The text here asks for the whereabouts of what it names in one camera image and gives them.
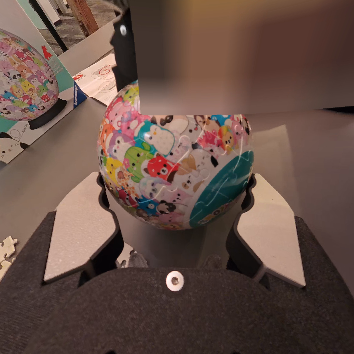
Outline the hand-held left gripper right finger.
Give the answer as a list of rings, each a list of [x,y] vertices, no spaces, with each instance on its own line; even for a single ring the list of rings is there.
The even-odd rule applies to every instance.
[[[294,212],[260,174],[252,174],[226,240],[241,274],[261,282],[266,275],[306,286]]]

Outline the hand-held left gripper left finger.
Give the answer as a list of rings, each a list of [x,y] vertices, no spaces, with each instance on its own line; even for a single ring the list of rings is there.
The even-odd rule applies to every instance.
[[[43,281],[50,284],[77,272],[91,279],[113,270],[123,247],[103,178],[93,172],[55,210]]]

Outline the colourful puzzle ball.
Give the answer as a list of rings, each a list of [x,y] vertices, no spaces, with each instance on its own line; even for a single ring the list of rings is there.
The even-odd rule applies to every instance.
[[[225,214],[240,199],[254,164],[244,115],[144,115],[137,80],[109,104],[97,153],[117,203],[169,230],[197,228]]]

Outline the pile of loose puzzle pieces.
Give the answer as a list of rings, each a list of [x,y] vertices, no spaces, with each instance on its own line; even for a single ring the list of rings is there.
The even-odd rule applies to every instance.
[[[7,273],[8,269],[11,267],[16,257],[11,258],[15,253],[15,245],[18,242],[17,239],[13,239],[11,236],[5,238],[1,241],[0,245],[0,280],[2,281],[3,277]],[[127,243],[124,243],[124,247],[120,255],[115,259],[115,264],[118,269],[127,268],[129,264],[129,259],[132,254],[136,254],[137,251]]]

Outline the puzzle ball box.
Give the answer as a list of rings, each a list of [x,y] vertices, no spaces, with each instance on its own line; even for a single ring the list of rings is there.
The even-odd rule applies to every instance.
[[[86,100],[18,1],[0,1],[0,161],[8,164]]]

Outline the white instruction leaflet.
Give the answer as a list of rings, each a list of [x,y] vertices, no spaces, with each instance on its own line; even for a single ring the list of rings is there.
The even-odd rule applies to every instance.
[[[111,53],[74,75],[73,79],[86,96],[108,106],[117,95],[115,66],[115,56]]]

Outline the black metal pole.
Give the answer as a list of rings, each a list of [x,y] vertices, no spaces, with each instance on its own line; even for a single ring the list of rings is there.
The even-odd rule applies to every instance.
[[[63,42],[62,38],[57,33],[54,25],[51,23],[50,19],[47,17],[40,4],[36,0],[29,0],[29,3],[33,7],[34,11],[41,18],[42,22],[46,25],[48,31],[51,33],[52,37],[55,39],[61,50],[63,52],[68,51],[66,44]]]

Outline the wooden post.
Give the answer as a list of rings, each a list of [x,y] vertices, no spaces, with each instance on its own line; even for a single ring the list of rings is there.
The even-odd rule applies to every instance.
[[[86,0],[67,0],[67,3],[85,37],[89,37],[99,29]]]

